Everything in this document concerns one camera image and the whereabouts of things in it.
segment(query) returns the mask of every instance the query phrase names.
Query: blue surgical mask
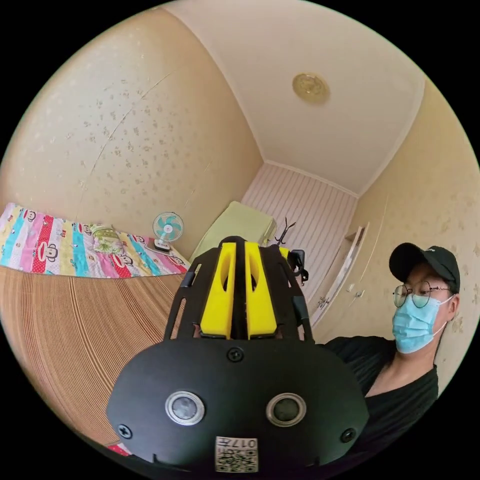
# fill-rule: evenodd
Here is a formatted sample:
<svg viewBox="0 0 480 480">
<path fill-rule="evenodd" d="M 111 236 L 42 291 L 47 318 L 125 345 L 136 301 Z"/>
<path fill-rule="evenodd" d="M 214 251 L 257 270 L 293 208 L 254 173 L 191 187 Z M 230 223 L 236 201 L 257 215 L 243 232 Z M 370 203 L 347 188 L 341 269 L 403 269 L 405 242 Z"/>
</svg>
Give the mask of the blue surgical mask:
<svg viewBox="0 0 480 480">
<path fill-rule="evenodd" d="M 414 304 L 412 295 L 407 296 L 405 303 L 393 315 L 393 336 L 396 348 L 400 353 L 416 352 L 434 339 L 446 323 L 434 332 L 435 319 L 440 305 L 447 303 L 451 298 L 453 295 L 442 302 L 430 298 L 424 307 L 418 308 Z"/>
</svg>

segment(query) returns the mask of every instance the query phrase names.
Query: screw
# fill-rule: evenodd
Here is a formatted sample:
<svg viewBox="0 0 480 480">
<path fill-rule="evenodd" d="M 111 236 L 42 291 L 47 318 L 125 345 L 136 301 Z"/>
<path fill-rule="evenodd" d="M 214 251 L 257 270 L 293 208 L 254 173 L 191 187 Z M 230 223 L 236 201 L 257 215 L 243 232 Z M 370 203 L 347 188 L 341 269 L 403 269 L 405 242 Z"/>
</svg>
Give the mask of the screw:
<svg viewBox="0 0 480 480">
<path fill-rule="evenodd" d="M 353 428 L 347 428 L 341 435 L 340 441 L 344 444 L 351 442 L 357 436 L 357 432 Z"/>
<path fill-rule="evenodd" d="M 231 362 L 241 362 L 244 358 L 244 353 L 238 347 L 234 346 L 227 352 L 226 357 Z"/>
<path fill-rule="evenodd" d="M 132 438 L 132 431 L 126 425 L 119 425 L 117 430 L 119 435 L 124 439 L 128 440 Z"/>
</svg>

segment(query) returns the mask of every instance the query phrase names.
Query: colorful bedspread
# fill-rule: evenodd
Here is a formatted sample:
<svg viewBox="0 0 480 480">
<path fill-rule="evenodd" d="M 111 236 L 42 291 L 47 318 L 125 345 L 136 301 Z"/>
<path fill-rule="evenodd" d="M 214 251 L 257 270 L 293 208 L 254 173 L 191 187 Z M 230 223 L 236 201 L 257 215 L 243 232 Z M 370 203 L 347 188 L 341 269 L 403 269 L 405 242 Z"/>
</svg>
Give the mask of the colorful bedspread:
<svg viewBox="0 0 480 480">
<path fill-rule="evenodd" d="M 0 217 L 0 265 L 49 275 L 107 279 L 183 274 L 189 265 L 174 249 L 147 247 L 149 238 L 117 232 L 124 254 L 94 250 L 87 225 L 9 203 Z"/>
</svg>

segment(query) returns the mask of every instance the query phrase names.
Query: man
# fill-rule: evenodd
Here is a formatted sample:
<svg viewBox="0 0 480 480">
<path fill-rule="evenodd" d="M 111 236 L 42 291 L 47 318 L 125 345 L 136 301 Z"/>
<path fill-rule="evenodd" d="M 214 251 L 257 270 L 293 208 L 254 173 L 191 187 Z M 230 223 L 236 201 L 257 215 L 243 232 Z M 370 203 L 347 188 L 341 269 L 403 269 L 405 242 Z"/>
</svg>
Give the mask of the man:
<svg viewBox="0 0 480 480">
<path fill-rule="evenodd" d="M 453 253 L 402 243 L 390 256 L 401 282 L 393 293 L 393 336 L 338 337 L 323 347 L 353 370 L 365 395 L 368 423 L 348 454 L 322 467 L 329 478 L 348 470 L 407 431 L 438 397 L 435 356 L 459 307 L 460 273 Z"/>
</svg>

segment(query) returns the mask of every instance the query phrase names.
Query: ceiling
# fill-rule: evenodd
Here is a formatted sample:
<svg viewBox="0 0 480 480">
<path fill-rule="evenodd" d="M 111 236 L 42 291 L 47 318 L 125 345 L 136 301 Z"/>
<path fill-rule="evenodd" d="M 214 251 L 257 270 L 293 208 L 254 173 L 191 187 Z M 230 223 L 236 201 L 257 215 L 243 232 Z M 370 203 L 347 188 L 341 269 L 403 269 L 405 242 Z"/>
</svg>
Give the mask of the ceiling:
<svg viewBox="0 0 480 480">
<path fill-rule="evenodd" d="M 209 51 L 266 162 L 361 195 L 405 139 L 422 71 L 373 30 L 303 0 L 177 0 L 162 6 Z M 315 73 L 330 98 L 311 105 L 292 81 Z"/>
</svg>

